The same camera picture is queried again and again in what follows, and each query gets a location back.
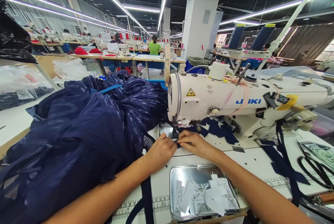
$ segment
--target metal tray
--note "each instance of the metal tray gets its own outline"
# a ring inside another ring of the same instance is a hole
[[[211,175],[216,174],[220,178],[227,178],[226,175],[217,167],[216,165],[190,165],[190,166],[175,166],[172,167],[169,174],[169,195],[170,195],[170,210],[173,214],[174,207],[174,198],[175,198],[175,183],[176,180],[182,181],[182,185],[185,185],[187,181],[190,181],[191,178],[198,185],[209,185],[209,180],[212,180]],[[229,186],[231,188],[233,197],[236,199],[238,206],[240,208],[238,199],[236,197],[236,192],[232,186],[230,180],[228,180]],[[181,213],[182,220],[190,220],[203,216],[217,216],[218,214],[212,214],[206,211],[206,206],[204,206],[204,213],[195,215],[195,210],[193,205],[189,206],[190,212]],[[226,215],[232,215],[240,212],[240,209],[228,210]]]

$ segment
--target measuring tape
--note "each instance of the measuring tape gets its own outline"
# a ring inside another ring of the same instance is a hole
[[[320,177],[317,175],[316,172],[314,171],[310,171],[310,173],[316,177],[317,179],[320,179]],[[312,183],[313,180],[306,174],[303,173],[303,175],[305,176],[305,178]],[[327,173],[328,177],[331,178],[333,177],[333,175],[331,175],[330,173]],[[262,179],[262,181],[264,181],[265,183],[267,183],[269,186],[271,186],[274,189],[283,189],[283,188],[290,188],[290,182],[289,179],[287,179],[284,176],[277,176],[277,177],[269,177],[269,178],[265,178]],[[242,198],[241,193],[235,188],[236,191],[236,195],[238,200],[240,200],[239,198]],[[132,200],[132,201],[124,201],[122,203],[122,205],[114,212],[113,216],[112,216],[112,220],[116,221],[116,220],[120,220],[120,219],[127,219],[130,212],[132,211],[132,209],[135,207],[135,205],[137,204],[137,202],[139,201],[139,199],[137,200]],[[152,203],[153,203],[153,212],[154,213],[159,213],[159,212],[164,212],[164,211],[168,211],[169,213],[171,213],[170,211],[170,202],[169,202],[169,194],[166,195],[160,195],[160,196],[156,196],[152,198]],[[138,215],[145,215],[144,209],[142,209]]]

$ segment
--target black scissors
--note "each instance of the black scissors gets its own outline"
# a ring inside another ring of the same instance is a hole
[[[302,153],[304,154],[304,156],[300,156],[297,159],[297,162],[299,164],[299,166],[302,168],[302,170],[312,179],[314,180],[316,183],[318,183],[319,185],[327,188],[327,189],[334,189],[334,185],[331,182],[330,178],[327,176],[326,171],[327,170],[329,173],[331,173],[334,176],[334,172],[333,170],[331,170],[329,167],[327,167],[326,165],[317,162],[316,160],[314,160],[313,158],[311,158],[311,154],[308,153],[307,151],[305,151],[304,147],[296,140],[296,142],[298,143],[299,148],[302,150]],[[321,182],[319,181],[314,175],[312,175],[303,165],[302,160],[305,159],[307,161],[307,163],[312,167],[312,169],[317,173],[317,175],[324,181]]]

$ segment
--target blue thread spool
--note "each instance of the blue thread spool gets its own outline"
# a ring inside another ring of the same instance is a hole
[[[241,39],[242,33],[245,30],[245,24],[237,24],[236,28],[234,29],[231,40],[229,43],[229,49],[237,49],[239,45],[239,41]]]
[[[275,30],[276,24],[266,24],[261,28],[259,34],[255,38],[254,42],[250,46],[251,50],[262,50],[263,46]]]

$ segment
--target forearm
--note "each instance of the forearm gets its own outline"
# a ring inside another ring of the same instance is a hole
[[[223,152],[217,150],[211,161],[225,172],[262,222],[313,223],[284,196]]]
[[[126,197],[146,178],[145,158],[133,162],[112,181],[98,185],[57,212],[45,224],[103,224]]]

